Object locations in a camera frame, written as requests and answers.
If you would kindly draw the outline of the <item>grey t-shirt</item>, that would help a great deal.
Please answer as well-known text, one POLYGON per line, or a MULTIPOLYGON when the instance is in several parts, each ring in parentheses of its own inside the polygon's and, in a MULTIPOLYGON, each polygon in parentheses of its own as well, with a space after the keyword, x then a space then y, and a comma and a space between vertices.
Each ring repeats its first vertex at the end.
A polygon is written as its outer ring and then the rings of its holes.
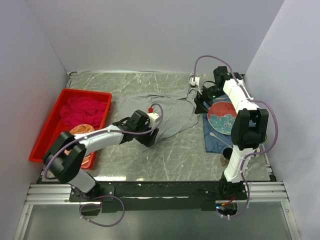
POLYGON ((198 123, 194 102, 196 95, 195 89, 186 87, 169 93, 150 92, 128 95, 117 100, 115 104, 123 117, 131 116, 136 110, 145 112, 154 103, 161 105, 164 117, 155 138, 155 143, 158 143, 198 123))

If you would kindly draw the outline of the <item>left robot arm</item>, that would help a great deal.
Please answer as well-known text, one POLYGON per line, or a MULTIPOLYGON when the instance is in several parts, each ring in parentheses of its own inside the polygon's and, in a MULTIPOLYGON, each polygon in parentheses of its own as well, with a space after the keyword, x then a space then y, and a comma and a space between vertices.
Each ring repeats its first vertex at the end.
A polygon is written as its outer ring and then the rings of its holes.
POLYGON ((103 148, 137 140, 146 147, 155 143, 163 114, 136 110, 130 117, 89 133, 62 132, 43 158, 43 177, 78 189, 87 201, 101 195, 100 184, 82 169, 85 157, 103 148))

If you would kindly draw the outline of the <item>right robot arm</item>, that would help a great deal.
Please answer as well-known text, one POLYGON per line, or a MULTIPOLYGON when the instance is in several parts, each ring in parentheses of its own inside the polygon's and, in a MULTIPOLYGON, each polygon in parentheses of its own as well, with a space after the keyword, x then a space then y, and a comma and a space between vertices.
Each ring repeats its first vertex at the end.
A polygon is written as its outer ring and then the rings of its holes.
POLYGON ((189 84, 197 88, 194 99, 196 114, 209 114, 214 99, 226 95, 235 114, 230 130, 233 143, 232 154, 223 175, 227 182, 219 186, 219 195, 223 199, 230 199, 236 194, 233 183, 243 181, 243 176, 252 154, 260 144, 266 140, 269 112, 261 109, 250 97, 244 81, 238 73, 231 73, 225 66, 219 66, 213 71, 213 86, 205 87, 200 78, 195 75, 189 78, 189 84))

